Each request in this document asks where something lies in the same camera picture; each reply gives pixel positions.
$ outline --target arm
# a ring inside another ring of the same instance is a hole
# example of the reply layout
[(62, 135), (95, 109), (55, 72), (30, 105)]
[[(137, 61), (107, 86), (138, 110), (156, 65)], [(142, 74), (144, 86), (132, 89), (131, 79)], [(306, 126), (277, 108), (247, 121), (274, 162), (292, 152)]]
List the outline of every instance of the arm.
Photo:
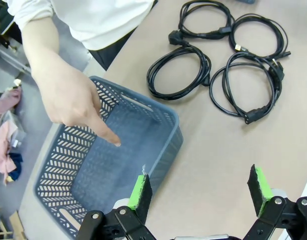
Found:
[(18, 7), (15, 9), (13, 0), (8, 0), (9, 12), (15, 12), (15, 21), (19, 22), (31, 74), (51, 121), (88, 126), (99, 137), (119, 146), (119, 137), (99, 117), (101, 103), (95, 84), (58, 55), (59, 35), (51, 16), (46, 14), (50, 11), (32, 8), (30, 4), (37, 4), (35, 0), (25, 0), (23, 5), (19, 1), (14, 1)]

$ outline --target gray floor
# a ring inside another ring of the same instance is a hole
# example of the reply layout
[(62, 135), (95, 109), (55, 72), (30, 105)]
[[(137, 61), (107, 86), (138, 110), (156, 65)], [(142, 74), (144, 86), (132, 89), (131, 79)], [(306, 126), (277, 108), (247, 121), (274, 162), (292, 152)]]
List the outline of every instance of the gray floor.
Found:
[[(82, 71), (91, 56), (80, 42), (71, 37), (69, 28), (63, 22), (57, 18), (54, 22), (60, 34), (60, 55), (69, 64)], [(0, 58), (0, 92), (12, 86), (18, 73), (15, 68)], [(19, 209), (30, 174), (52, 124), (34, 80), (28, 75), (22, 75), (21, 79), (23, 95), (16, 113), (27, 133), (25, 142), (20, 148), (24, 162), (18, 181), (4, 186), (3, 176), (0, 174), (0, 208), (4, 219)]]

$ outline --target power cord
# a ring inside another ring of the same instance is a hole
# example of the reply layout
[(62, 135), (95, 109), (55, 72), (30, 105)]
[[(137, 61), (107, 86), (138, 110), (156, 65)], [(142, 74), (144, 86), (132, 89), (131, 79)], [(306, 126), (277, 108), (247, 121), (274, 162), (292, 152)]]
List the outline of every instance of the power cord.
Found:
[[(189, 7), (192, 4), (200, 4), (192, 7)], [(227, 17), (227, 21), (224, 27), (220, 27), (218, 30), (207, 32), (207, 33), (194, 33), (185, 27), (184, 22), (189, 14), (202, 8), (202, 7), (214, 7), (221, 10)], [(235, 21), (234, 17), (231, 15), (230, 10), (221, 2), (212, 1), (212, 0), (193, 0), (185, 3), (180, 11), (180, 21), (178, 24), (179, 31), (182, 33), (184, 38), (201, 38), (209, 40), (218, 40), (227, 36), (232, 30), (232, 24)]]
[[(180, 31), (172, 31), (169, 36), (169, 43), (172, 45), (180, 45), (181, 47), (173, 50), (172, 52), (166, 54), (165, 56), (158, 59), (148, 70), (147, 72), (147, 84), (150, 93), (158, 99), (164, 100), (176, 100), (184, 97), (188, 93), (190, 93), (194, 88), (198, 87), (200, 84), (203, 86), (210, 85), (210, 70), (212, 67), (212, 63), (210, 58), (205, 55), (199, 48), (189, 44), (187, 41), (183, 39), (183, 35)], [(192, 81), (192, 83), (185, 87), (184, 89), (175, 92), (164, 94), (160, 93), (155, 89), (155, 78), (158, 71), (171, 59), (174, 59), (178, 56), (184, 54), (196, 54), (200, 60), (200, 68), (197, 76)]]
[[(233, 63), (233, 61), (239, 58), (248, 58), (248, 59), (253, 60), (254, 62)], [(237, 106), (234, 100), (233, 94), (231, 92), (231, 89), (230, 89), (230, 84), (229, 84), (229, 68), (237, 67), (237, 66), (251, 66), (255, 68), (260, 68), (265, 72), (269, 85), (270, 85), (270, 90), (271, 90), (271, 98), (267, 105), (261, 108), (250, 110), (250, 111), (244, 111), (240, 107)], [(223, 108), (222, 106), (219, 105), (219, 103), (214, 98), (213, 85), (215, 83), (215, 79), (220, 73), (222, 73), (223, 93), (225, 97), (227, 98), (227, 100), (229, 101), (229, 103), (236, 110), (236, 112), (232, 112), (232, 111), (229, 111)], [(210, 95), (211, 101), (219, 110), (221, 110), (222, 112), (230, 116), (244, 118), (244, 122), (246, 124), (250, 124), (252, 122), (255, 122), (263, 118), (273, 109), (275, 103), (277, 102), (282, 92), (282, 80), (284, 79), (284, 76), (285, 76), (284, 68), (279, 61), (277, 62), (275, 59), (272, 59), (272, 61), (269, 62), (266, 58), (260, 58), (260, 57), (254, 56), (253, 54), (249, 52), (237, 52), (229, 58), (226, 66), (219, 69), (211, 78), (209, 95)]]
[[(235, 32), (237, 28), (247, 22), (259, 22), (262, 24), (267, 25), (269, 28), (272, 29), (274, 32), (276, 38), (277, 38), (277, 48), (276, 51), (273, 54), (267, 55), (267, 56), (258, 56), (252, 52), (249, 52), (247, 48), (240, 46), (239, 44), (236, 43), (235, 41)], [(255, 14), (255, 13), (248, 13), (245, 15), (242, 15), (241, 17), (237, 18), (237, 20), (233, 23), (231, 27), (231, 32), (229, 34), (229, 44), (231, 48), (236, 51), (236, 52), (245, 52), (249, 53), (245, 57), (247, 59), (253, 59), (252, 57), (257, 57), (257, 58), (262, 58), (266, 59), (267, 61), (271, 61), (272, 59), (281, 59), (284, 57), (287, 57), (291, 54), (290, 51), (286, 51), (288, 47), (288, 36), (284, 28), (276, 21), (265, 18), (261, 15)]]

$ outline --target forearm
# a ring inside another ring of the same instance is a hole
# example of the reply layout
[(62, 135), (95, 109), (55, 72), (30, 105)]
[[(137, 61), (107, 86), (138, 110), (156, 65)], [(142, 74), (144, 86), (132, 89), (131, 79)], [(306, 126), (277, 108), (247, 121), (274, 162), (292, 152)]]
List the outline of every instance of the forearm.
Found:
[(30, 21), (21, 31), (24, 52), (36, 82), (63, 60), (59, 57), (59, 35), (50, 17)]

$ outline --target black pants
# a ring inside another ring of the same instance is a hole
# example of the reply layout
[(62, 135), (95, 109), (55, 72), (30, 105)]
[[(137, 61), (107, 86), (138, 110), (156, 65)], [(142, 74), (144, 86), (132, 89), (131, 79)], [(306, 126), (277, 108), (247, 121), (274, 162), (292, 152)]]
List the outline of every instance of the black pants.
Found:
[[(152, 7), (156, 5), (158, 0), (155, 0), (153, 2)], [(120, 50), (123, 48), (127, 40), (130, 38), (130, 36), (133, 34), (135, 30), (132, 30), (124, 37), (120, 38), (115, 43), (100, 49), (100, 50), (89, 50), (91, 55), (96, 59), (96, 61), (103, 67), (104, 70), (108, 70), (109, 66), (112, 64), (113, 60), (117, 56), (117, 54), (120, 52)]]

